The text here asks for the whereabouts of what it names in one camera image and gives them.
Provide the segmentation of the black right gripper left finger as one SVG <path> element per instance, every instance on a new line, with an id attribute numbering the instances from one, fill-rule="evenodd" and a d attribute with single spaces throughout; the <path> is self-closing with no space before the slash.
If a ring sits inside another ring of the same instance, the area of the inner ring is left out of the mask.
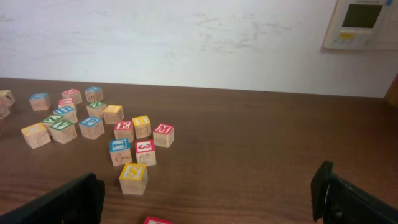
<path id="1" fill-rule="evenodd" d="M 101 222 L 105 182 L 87 173 L 1 215 L 1 223 L 93 223 Z"/>

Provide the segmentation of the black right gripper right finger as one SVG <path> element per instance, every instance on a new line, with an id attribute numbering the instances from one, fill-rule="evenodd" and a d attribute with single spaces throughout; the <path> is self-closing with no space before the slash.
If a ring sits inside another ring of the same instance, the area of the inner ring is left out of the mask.
<path id="1" fill-rule="evenodd" d="M 397 210 L 333 173 L 324 161 L 310 183 L 313 220 L 323 223 L 397 224 Z"/>

